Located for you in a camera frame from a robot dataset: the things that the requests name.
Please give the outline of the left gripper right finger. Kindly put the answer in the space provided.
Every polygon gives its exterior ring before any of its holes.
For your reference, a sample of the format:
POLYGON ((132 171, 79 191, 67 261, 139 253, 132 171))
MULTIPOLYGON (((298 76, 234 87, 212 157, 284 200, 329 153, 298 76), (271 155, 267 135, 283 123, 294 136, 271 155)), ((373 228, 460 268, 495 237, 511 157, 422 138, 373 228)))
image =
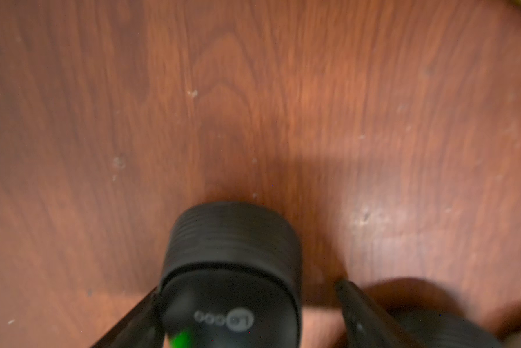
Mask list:
POLYGON ((422 347, 357 285, 340 279, 334 289, 341 304, 348 347, 422 347))

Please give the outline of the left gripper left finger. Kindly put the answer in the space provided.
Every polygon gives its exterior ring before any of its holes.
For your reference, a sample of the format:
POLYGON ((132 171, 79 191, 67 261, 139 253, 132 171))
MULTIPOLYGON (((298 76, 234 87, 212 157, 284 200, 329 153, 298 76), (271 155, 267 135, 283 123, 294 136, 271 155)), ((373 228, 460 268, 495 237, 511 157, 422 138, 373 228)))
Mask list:
POLYGON ((153 289, 92 348, 160 348, 162 323, 153 289))

